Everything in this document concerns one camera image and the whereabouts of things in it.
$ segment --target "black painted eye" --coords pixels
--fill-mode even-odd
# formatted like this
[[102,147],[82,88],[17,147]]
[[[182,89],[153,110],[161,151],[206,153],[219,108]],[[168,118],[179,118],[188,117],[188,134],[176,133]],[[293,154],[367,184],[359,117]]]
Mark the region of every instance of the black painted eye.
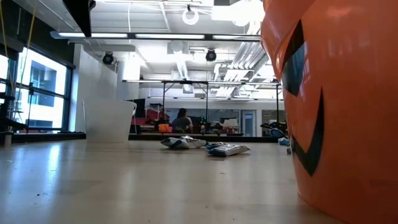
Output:
[[290,38],[283,65],[283,86],[289,93],[297,96],[304,70],[304,33],[301,21],[298,22]]

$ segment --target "foil packet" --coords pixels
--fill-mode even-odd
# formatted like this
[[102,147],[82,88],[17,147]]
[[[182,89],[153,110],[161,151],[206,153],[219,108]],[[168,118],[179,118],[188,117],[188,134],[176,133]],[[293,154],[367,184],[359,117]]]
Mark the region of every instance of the foil packet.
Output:
[[214,149],[214,148],[216,148],[216,147],[218,147],[218,146],[222,146],[222,145],[226,145],[226,144],[228,144],[228,143],[225,143],[225,142],[216,142],[216,143],[213,143],[213,144],[208,144],[208,145],[205,146],[205,147],[207,148],[207,150],[212,150],[212,149]]
[[160,142],[162,145],[170,149],[198,149],[208,145],[207,141],[201,139],[193,139],[190,136],[181,136],[180,138],[167,138]]
[[218,156],[218,157],[228,157],[228,156],[232,156],[232,155],[239,154],[239,153],[246,152],[246,151],[250,150],[246,146],[225,144],[223,142],[218,142],[217,144],[219,144],[219,146],[212,144],[215,147],[212,147],[211,149],[209,149],[210,147],[208,147],[207,152],[210,155]]

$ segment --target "person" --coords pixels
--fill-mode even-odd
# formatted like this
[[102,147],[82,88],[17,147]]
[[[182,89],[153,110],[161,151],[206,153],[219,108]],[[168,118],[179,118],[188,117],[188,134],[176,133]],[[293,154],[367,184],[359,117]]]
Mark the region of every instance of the person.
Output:
[[183,133],[187,132],[188,130],[192,133],[193,125],[191,119],[187,117],[187,110],[185,108],[180,108],[178,111],[177,118],[174,119],[172,122],[173,131]]

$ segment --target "cable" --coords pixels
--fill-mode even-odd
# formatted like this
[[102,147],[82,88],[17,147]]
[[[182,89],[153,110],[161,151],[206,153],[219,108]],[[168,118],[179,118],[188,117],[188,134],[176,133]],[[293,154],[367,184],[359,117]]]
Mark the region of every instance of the cable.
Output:
[[23,80],[24,73],[25,73],[25,66],[26,66],[27,55],[28,55],[29,47],[30,47],[30,41],[32,40],[33,25],[34,25],[35,18],[36,18],[36,10],[37,10],[37,0],[35,0],[34,6],[33,6],[32,22],[30,23],[29,38],[27,39],[27,46],[26,46],[25,62],[24,62],[24,66],[22,68],[21,82],[19,83],[19,90],[18,90],[17,100],[19,99],[19,96],[21,94],[22,80]]

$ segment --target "glossy floor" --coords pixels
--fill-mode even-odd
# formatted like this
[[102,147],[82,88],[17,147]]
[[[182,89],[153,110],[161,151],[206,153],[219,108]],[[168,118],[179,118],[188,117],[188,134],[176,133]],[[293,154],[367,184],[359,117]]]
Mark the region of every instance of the glossy floor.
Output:
[[285,148],[246,145],[226,159],[151,141],[2,149],[0,223],[338,223],[300,200]]

